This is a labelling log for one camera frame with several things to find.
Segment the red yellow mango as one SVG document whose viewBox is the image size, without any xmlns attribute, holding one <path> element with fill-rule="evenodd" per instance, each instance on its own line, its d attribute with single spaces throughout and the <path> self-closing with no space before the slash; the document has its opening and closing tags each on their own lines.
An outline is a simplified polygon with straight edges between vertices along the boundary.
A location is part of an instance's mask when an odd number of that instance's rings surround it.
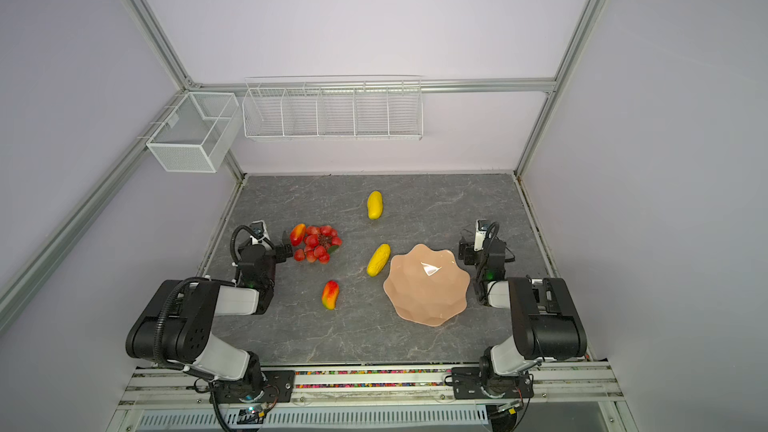
<svg viewBox="0 0 768 432">
<path fill-rule="evenodd" d="M 339 294 L 339 284 L 334 280 L 328 281 L 322 292 L 321 302 L 323 306 L 328 310 L 335 310 Z"/>
<path fill-rule="evenodd" d="M 306 225 L 299 223 L 296 225 L 289 234 L 289 240 L 293 247 L 297 247 L 304 242 L 306 235 Z"/>
</svg>

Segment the red grape bunch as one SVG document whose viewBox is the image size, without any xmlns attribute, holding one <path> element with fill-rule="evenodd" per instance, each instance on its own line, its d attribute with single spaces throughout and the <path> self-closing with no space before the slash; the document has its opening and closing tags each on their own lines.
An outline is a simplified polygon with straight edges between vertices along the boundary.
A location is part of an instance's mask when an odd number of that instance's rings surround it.
<svg viewBox="0 0 768 432">
<path fill-rule="evenodd" d="M 343 244 L 341 237 L 336 229 L 330 225 L 325 226 L 307 226 L 304 242 L 297 247 L 292 247 L 293 258 L 298 261 L 309 263 L 319 262 L 326 264 L 330 257 Z"/>
</svg>

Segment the pink scalloped fruit bowl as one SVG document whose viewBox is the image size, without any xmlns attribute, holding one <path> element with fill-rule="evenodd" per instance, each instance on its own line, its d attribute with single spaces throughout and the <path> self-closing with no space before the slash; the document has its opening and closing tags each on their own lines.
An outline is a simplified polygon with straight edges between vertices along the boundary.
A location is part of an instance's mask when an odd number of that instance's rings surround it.
<svg viewBox="0 0 768 432">
<path fill-rule="evenodd" d="M 453 252 L 417 244 L 391 259 L 383 290 L 400 318 L 439 327 L 466 310 L 469 285 Z"/>
</svg>

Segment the yellow fruit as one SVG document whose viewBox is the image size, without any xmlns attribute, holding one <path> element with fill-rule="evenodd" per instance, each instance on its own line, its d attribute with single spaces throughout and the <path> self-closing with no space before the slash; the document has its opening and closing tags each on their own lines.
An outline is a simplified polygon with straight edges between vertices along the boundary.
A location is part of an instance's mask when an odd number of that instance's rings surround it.
<svg viewBox="0 0 768 432">
<path fill-rule="evenodd" d="M 373 191 L 367 199 L 367 214 L 370 220 L 377 220 L 383 213 L 383 195 L 380 191 Z"/>
<path fill-rule="evenodd" d="M 366 268 L 367 274 L 370 277 L 377 276 L 388 263 L 390 254 L 391 254 L 391 247 L 389 244 L 380 245 L 372 255 L 367 265 L 367 268 Z"/>
</svg>

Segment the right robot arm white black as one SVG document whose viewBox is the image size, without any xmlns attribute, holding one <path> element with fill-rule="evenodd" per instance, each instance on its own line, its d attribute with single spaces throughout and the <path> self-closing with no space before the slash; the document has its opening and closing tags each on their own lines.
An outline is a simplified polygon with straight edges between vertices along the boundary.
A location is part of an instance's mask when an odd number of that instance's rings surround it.
<svg viewBox="0 0 768 432">
<path fill-rule="evenodd" d="M 586 332 L 565 281 L 508 278 L 506 266 L 515 257 L 498 232 L 497 222 L 477 221 L 474 240 L 461 239 L 458 256 L 475 269 L 478 302 L 509 312 L 512 334 L 488 347 L 477 366 L 456 367 L 445 377 L 459 400 L 523 402 L 533 396 L 533 369 L 548 360 L 583 358 L 587 352 Z"/>
</svg>

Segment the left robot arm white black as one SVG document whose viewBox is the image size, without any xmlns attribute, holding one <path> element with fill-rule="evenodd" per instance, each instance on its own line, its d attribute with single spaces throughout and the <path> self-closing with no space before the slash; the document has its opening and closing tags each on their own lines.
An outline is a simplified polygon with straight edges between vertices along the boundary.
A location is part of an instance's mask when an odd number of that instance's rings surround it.
<svg viewBox="0 0 768 432">
<path fill-rule="evenodd" d="M 290 371 L 268 372 L 259 356 L 213 333 L 223 316 L 260 316 L 275 293 L 276 267 L 293 256 L 289 235 L 274 242 L 262 221 L 233 231 L 230 280 L 208 276 L 166 280 L 127 334 L 128 356 L 150 361 L 203 381 L 213 404 L 257 404 L 264 408 L 291 398 Z"/>
</svg>

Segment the white mesh box basket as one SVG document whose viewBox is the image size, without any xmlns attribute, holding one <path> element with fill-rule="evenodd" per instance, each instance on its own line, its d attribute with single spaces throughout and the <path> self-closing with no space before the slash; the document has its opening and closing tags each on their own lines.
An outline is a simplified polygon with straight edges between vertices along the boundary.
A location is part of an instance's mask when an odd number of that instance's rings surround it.
<svg viewBox="0 0 768 432">
<path fill-rule="evenodd" d="M 188 92 L 148 138 L 147 146 L 167 172 L 215 173 L 242 124 L 235 94 Z"/>
</svg>

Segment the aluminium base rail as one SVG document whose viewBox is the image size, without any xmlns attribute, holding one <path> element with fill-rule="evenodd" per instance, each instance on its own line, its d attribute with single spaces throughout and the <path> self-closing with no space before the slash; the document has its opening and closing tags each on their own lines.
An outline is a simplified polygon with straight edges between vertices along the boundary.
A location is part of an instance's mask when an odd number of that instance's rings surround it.
<svg viewBox="0 0 768 432">
<path fill-rule="evenodd" d="M 279 389 L 285 406 L 437 405 L 456 401 L 449 375 L 457 364 L 289 366 Z M 523 381 L 532 401 L 618 402 L 625 399 L 607 362 L 553 362 L 529 371 Z M 178 371 L 138 368 L 118 402 L 119 410 L 191 409 L 210 404 L 205 383 Z"/>
</svg>

